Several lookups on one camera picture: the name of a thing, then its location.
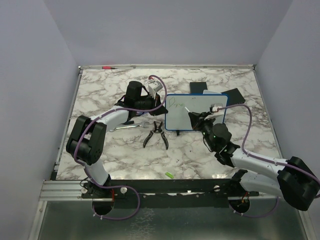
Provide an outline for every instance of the black pliers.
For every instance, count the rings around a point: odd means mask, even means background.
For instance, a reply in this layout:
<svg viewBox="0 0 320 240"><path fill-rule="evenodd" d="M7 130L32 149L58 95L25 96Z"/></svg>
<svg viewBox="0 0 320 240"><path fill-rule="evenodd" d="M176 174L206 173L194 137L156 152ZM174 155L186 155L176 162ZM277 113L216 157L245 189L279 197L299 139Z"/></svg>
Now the black pliers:
<svg viewBox="0 0 320 240"><path fill-rule="evenodd" d="M167 138L166 138L166 136L165 136L165 132L161 129L162 123L163 123L163 122L161 122L160 125L157 126L156 121L153 122L153 124L154 124L154 129L150 131L149 135L148 135L148 136L146 137L146 139L144 140L144 142L143 142L143 148L146 147L147 143L149 142L149 140L151 139L151 137L154 135L154 133L158 133L158 134L161 134L161 137L162 137L162 139L163 139L163 141L164 141L164 144L165 144L165 148L168 150L168 148L169 148L169 143L168 143L168 140L167 140Z"/></svg>

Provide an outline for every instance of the gray wall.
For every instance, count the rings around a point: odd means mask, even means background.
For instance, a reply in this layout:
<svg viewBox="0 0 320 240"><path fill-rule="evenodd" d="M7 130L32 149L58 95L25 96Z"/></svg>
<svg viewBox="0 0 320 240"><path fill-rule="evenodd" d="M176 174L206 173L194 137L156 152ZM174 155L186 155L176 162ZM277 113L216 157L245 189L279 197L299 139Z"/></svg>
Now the gray wall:
<svg viewBox="0 0 320 240"><path fill-rule="evenodd" d="M285 157L320 177L320 1L294 0L258 65L257 77ZM320 239L320 201L310 209Z"/></svg>
<svg viewBox="0 0 320 240"><path fill-rule="evenodd" d="M0 239L27 239L77 65L42 0L0 3Z"/></svg>
<svg viewBox="0 0 320 240"><path fill-rule="evenodd" d="M292 0L44 0L79 65L256 64Z"/></svg>

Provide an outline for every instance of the marble tabletop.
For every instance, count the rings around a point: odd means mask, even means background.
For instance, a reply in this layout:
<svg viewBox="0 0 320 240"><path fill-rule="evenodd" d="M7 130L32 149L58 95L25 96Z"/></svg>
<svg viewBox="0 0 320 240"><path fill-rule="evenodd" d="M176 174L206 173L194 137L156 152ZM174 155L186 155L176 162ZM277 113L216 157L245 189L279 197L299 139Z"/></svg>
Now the marble tabletop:
<svg viewBox="0 0 320 240"><path fill-rule="evenodd" d="M251 69L87 69L83 71L74 103L69 137L77 117L94 116L109 110L126 92L130 81L148 83L149 75L163 79L168 93L189 93L189 82L206 81L208 90L223 92L238 88L251 108L253 122L245 147L258 154L278 158L279 152L271 130L262 97ZM159 92L162 99L164 91ZM166 131L169 149L159 134L155 134L146 148L143 141L153 128L152 122L164 121L165 116L135 117L136 123L147 121L150 127L119 129L107 132L101 160L112 179L211 179L231 177L237 169L221 165L214 153L208 151L199 132ZM249 114L244 107L226 111L224 121L232 133L232 142L240 145L247 131ZM80 180L86 177L83 168L66 152L66 142L60 158L57 180Z"/></svg>

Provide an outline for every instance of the wrench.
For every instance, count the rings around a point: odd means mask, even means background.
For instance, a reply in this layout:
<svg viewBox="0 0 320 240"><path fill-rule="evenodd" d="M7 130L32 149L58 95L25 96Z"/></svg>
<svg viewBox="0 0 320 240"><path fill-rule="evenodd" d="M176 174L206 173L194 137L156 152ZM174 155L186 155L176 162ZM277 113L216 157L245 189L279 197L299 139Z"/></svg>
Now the wrench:
<svg viewBox="0 0 320 240"><path fill-rule="evenodd" d="M117 129L129 129L129 128L136 128L136 127L147 128L148 125L149 125L149 122L147 122L147 121L142 121L139 123L134 123L134 124L129 124L129 125L119 125L115 129L110 130L110 132L114 132Z"/></svg>

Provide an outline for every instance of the green eraser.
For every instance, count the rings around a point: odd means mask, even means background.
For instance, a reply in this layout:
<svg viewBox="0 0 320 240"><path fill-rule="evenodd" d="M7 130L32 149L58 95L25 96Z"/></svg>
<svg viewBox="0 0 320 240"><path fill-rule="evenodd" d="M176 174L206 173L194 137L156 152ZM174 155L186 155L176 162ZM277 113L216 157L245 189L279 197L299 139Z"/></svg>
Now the green eraser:
<svg viewBox="0 0 320 240"><path fill-rule="evenodd" d="M171 179L175 178L170 172L166 172L165 175Z"/></svg>

